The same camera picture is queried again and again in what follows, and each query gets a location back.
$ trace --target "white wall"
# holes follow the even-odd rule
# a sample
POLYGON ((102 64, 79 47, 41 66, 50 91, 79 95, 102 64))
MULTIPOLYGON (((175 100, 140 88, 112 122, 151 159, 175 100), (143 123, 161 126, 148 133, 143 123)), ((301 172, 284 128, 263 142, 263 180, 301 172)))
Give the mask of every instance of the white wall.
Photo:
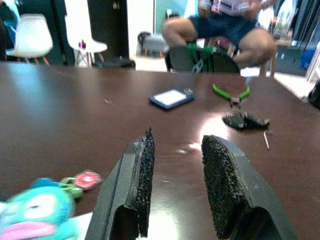
POLYGON ((153 33, 154 1, 126 0, 128 17, 129 56, 137 53, 140 32, 153 33))

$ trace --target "plush toy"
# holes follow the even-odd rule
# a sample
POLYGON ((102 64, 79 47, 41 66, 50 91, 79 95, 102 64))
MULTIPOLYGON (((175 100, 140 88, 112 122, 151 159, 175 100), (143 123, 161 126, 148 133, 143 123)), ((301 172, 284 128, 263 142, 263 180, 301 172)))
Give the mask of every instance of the plush toy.
POLYGON ((0 240, 67 240, 77 237, 76 223, 69 219, 74 200, 59 185, 40 178, 7 201, 0 215, 0 240))

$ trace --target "brown table surface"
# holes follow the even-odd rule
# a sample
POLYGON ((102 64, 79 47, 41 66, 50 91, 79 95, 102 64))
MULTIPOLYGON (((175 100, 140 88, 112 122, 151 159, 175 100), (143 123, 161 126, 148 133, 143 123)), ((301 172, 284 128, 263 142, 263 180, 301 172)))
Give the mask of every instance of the brown table surface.
MULTIPOLYGON (((270 119, 275 134, 267 151, 262 131, 224 125, 221 117, 231 109, 212 83, 237 92, 244 86, 232 74, 1 63, 0 194, 10 197, 36 178, 59 181, 85 169, 105 179, 126 145, 151 125, 156 162, 149 239, 217 239, 199 150, 204 134, 237 144, 273 187, 299 238, 320 239, 320 112, 273 79, 254 80, 242 110, 270 119), (148 102, 172 88, 193 89, 195 101, 171 111, 148 102)), ((99 187, 87 192, 75 214, 91 212, 98 193, 99 187)))

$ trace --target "chair backrest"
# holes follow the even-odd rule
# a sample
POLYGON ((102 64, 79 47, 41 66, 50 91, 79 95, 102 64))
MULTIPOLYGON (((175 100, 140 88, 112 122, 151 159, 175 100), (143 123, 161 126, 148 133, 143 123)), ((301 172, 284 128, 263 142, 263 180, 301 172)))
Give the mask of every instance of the chair backrest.
POLYGON ((53 48, 53 40, 42 14, 24 14, 16 28, 14 49, 20 53, 43 53, 46 55, 53 48))
MULTIPOLYGON (((198 58, 201 58, 202 49, 196 50, 198 58)), ((215 73, 240 73, 237 64, 224 53, 214 52, 211 55, 212 70, 215 73)), ((171 48, 165 56, 167 70, 191 72, 195 62, 191 57, 190 50, 186 46, 171 48)))
POLYGON ((88 1, 64 0, 64 2, 66 15, 68 16, 70 26, 73 25, 73 28, 75 28, 72 31, 76 33, 77 30, 77 35, 80 36, 85 42, 86 40, 92 40, 88 1))
POLYGON ((79 47, 79 42, 83 40, 81 36, 81 29, 78 29, 79 25, 77 22, 68 16, 64 17, 65 20, 65 29, 66 29, 66 38, 70 47, 77 49, 79 47))

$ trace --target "textured black foam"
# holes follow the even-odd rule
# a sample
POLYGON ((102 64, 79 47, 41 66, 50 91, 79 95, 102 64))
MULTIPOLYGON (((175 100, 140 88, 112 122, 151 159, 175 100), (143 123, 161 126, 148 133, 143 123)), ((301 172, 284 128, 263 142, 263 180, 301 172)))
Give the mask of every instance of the textured black foam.
POLYGON ((145 132, 144 150, 141 155, 140 175, 136 193, 136 209, 139 217, 139 232, 142 237, 148 236, 154 164, 155 143, 150 128, 145 132))
POLYGON ((247 204, 239 183, 231 154, 215 136, 202 140, 204 180, 213 216, 213 224, 219 239, 228 239, 233 229, 244 217, 247 204))

